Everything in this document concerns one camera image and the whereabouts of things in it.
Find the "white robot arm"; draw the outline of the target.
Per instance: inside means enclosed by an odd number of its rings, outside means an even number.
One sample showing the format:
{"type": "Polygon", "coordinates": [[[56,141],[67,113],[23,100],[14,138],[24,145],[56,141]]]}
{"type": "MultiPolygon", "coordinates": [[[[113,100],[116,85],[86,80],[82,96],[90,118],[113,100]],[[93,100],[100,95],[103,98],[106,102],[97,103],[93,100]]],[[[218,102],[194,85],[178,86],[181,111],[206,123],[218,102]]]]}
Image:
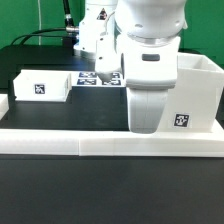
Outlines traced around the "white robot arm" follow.
{"type": "Polygon", "coordinates": [[[95,61],[103,81],[123,75],[128,127],[154,133],[177,81],[187,0],[86,0],[74,53],[95,61]]]}

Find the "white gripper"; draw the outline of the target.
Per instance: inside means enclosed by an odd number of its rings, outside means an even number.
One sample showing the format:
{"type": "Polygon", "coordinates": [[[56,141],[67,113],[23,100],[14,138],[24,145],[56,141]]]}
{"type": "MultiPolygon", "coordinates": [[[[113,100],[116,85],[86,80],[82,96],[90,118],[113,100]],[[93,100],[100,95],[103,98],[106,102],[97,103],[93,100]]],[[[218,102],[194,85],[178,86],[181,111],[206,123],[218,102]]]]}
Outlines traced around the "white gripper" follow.
{"type": "Polygon", "coordinates": [[[126,94],[129,130],[134,133],[154,133],[158,129],[168,91],[127,88],[126,94]]]}

